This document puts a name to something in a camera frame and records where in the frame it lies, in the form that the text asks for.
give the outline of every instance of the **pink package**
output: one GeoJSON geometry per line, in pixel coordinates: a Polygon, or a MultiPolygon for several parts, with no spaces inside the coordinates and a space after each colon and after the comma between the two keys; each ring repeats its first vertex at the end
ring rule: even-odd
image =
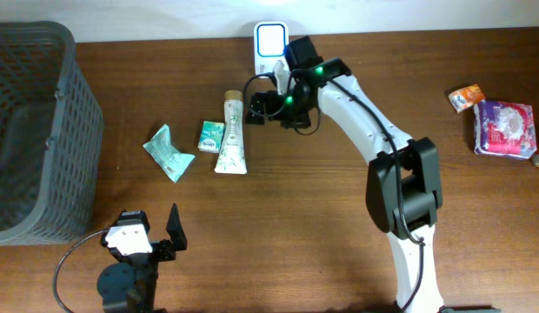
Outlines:
{"type": "Polygon", "coordinates": [[[486,100],[474,111],[476,154],[529,159],[536,152],[531,106],[486,100]]]}

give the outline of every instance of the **table surface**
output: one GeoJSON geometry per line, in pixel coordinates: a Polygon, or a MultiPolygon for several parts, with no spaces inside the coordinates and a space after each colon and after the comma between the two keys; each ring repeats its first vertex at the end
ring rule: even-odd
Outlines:
{"type": "MultiPolygon", "coordinates": [[[[472,152],[472,110],[445,91],[478,83],[489,98],[534,107],[539,140],[539,28],[313,36],[341,57],[382,112],[440,154],[443,206],[435,237],[448,306],[539,312],[539,169],[472,152]]],[[[367,165],[328,117],[311,137],[278,123],[244,127],[249,173],[214,173],[197,142],[223,120],[223,93],[253,73],[252,39],[82,43],[79,62],[105,131],[93,229],[145,210],[150,239],[168,237],[179,206],[189,249],[160,264],[156,306],[170,312],[355,311],[391,305],[396,273],[386,236],[364,204],[367,165]],[[172,183],[142,144],[168,124],[196,156],[172,183]]],[[[258,83],[259,90],[268,89],[258,83]]],[[[0,311],[61,311],[51,277],[68,245],[0,247],[0,311]]],[[[100,311],[96,279],[114,260],[97,241],[63,266],[61,298],[100,311]]]]}

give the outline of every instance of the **plastic bin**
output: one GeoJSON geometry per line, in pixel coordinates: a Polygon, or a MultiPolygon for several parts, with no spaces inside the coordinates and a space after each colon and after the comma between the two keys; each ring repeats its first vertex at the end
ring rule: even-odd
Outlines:
{"type": "Polygon", "coordinates": [[[0,245],[91,224],[103,115],[59,23],[0,23],[0,245]]]}

